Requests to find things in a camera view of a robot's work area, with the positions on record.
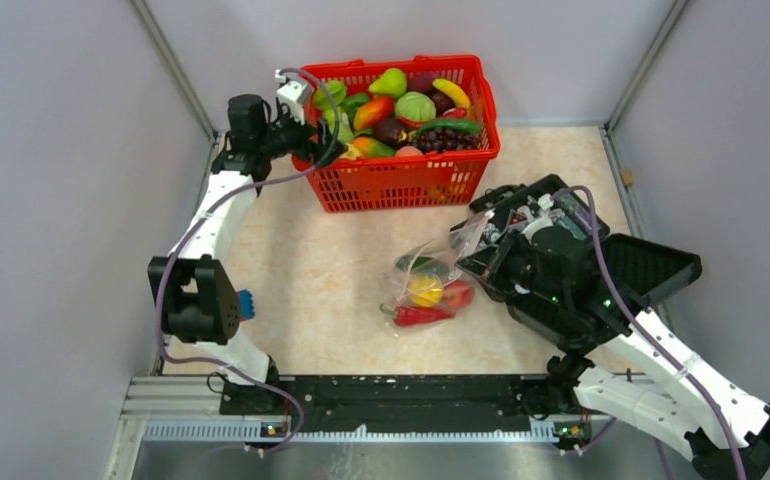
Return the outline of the red apple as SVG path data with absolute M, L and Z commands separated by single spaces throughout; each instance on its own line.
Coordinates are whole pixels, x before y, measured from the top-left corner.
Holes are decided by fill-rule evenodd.
M 452 311 L 464 310 L 473 302 L 474 293 L 471 282 L 454 280 L 443 288 L 442 304 Z

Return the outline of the small dark green cucumber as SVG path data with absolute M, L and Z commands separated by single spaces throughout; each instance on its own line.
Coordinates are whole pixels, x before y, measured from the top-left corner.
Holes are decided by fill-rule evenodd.
M 451 272 L 449 264 L 426 255 L 403 255 L 395 261 L 395 267 L 415 276 L 437 277 L 439 280 L 447 279 Z

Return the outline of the yellow apple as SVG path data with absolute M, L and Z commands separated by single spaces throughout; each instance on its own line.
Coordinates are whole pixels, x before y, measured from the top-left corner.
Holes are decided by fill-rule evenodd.
M 444 285 L 435 277 L 414 276 L 407 284 L 409 301 L 419 307 L 435 307 L 442 302 Z

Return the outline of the clear zip top bag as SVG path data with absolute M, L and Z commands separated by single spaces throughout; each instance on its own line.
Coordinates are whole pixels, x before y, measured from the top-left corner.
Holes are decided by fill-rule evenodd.
M 474 214 L 397 256 L 381 275 L 379 304 L 387 328 L 400 337 L 471 311 L 480 288 L 460 266 L 484 245 L 492 213 Z

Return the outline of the red chili pepper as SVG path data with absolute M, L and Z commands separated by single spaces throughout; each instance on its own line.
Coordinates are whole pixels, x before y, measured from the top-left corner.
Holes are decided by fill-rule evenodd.
M 388 316 L 394 325 L 401 328 L 436 323 L 455 317 L 454 313 L 434 307 L 399 305 L 390 308 L 381 304 L 379 310 Z

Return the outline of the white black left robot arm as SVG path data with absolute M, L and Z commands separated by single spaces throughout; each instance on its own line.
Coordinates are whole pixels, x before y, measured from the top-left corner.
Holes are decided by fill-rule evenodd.
M 210 165 L 206 191 L 182 237 L 165 256 L 155 256 L 148 278 L 155 303 L 155 340 L 162 359 L 182 364 L 166 347 L 168 337 L 192 344 L 192 363 L 213 364 L 226 373 L 230 396 L 242 393 L 258 413 L 275 410 L 290 395 L 278 383 L 272 358 L 241 331 L 241 300 L 224 263 L 244 214 L 269 177 L 274 160 L 304 158 L 308 175 L 336 160 L 344 147 L 324 122 L 307 121 L 306 93 L 279 93 L 273 104 L 243 94 L 228 102 L 230 129 Z

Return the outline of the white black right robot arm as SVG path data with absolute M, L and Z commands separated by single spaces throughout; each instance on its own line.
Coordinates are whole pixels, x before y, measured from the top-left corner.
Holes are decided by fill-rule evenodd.
M 561 412 L 608 414 L 673 448 L 705 479 L 770 469 L 770 402 L 688 347 L 650 300 L 614 280 L 598 237 L 561 226 L 509 231 L 458 267 L 560 350 L 547 397 Z

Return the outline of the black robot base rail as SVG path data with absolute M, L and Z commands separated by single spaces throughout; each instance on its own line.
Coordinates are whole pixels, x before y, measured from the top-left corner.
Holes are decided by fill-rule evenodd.
M 300 375 L 275 377 L 267 390 L 224 381 L 219 412 L 267 419 L 264 439 L 290 433 L 405 437 L 534 433 L 559 449 L 583 448 L 597 435 L 591 410 L 546 375 Z

